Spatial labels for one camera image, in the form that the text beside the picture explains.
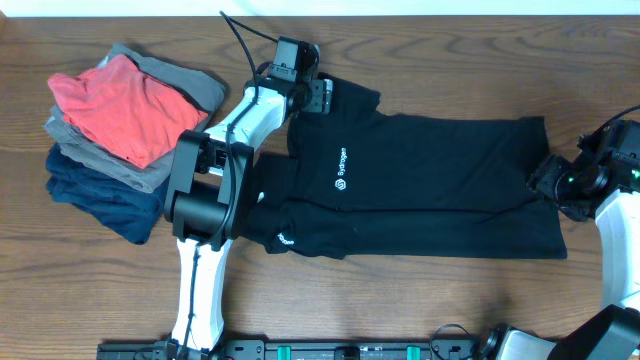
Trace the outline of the black polo shirt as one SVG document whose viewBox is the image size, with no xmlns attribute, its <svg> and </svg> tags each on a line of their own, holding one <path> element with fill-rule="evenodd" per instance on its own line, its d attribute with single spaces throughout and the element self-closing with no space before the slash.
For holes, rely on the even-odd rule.
<svg viewBox="0 0 640 360">
<path fill-rule="evenodd" d="M 262 154 L 244 236 L 272 254 L 563 259 L 556 208 L 528 189 L 549 151 L 540 117 L 448 120 L 379 111 L 333 82 L 328 114 Z"/>
</svg>

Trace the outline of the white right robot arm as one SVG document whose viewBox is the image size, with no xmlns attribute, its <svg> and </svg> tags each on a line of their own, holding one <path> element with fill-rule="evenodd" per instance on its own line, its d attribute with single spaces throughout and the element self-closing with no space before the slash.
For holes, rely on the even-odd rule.
<svg viewBox="0 0 640 360">
<path fill-rule="evenodd" d="M 600 310 L 559 340 L 508 327 L 489 359 L 629 359 L 639 354 L 639 160 L 580 155 L 550 178 L 551 198 L 577 219 L 592 219 L 600 238 Z"/>
</svg>

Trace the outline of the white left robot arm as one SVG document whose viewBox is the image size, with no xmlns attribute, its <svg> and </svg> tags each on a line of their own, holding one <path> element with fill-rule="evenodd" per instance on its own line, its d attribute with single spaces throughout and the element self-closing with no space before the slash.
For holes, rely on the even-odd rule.
<svg viewBox="0 0 640 360">
<path fill-rule="evenodd" d="M 220 123 L 179 137 L 164 210 L 181 264 L 175 358 L 208 356 L 221 339 L 227 258 L 258 200 L 250 190 L 256 150 L 291 116 L 328 113 L 332 95 L 330 79 L 257 76 Z"/>
</svg>

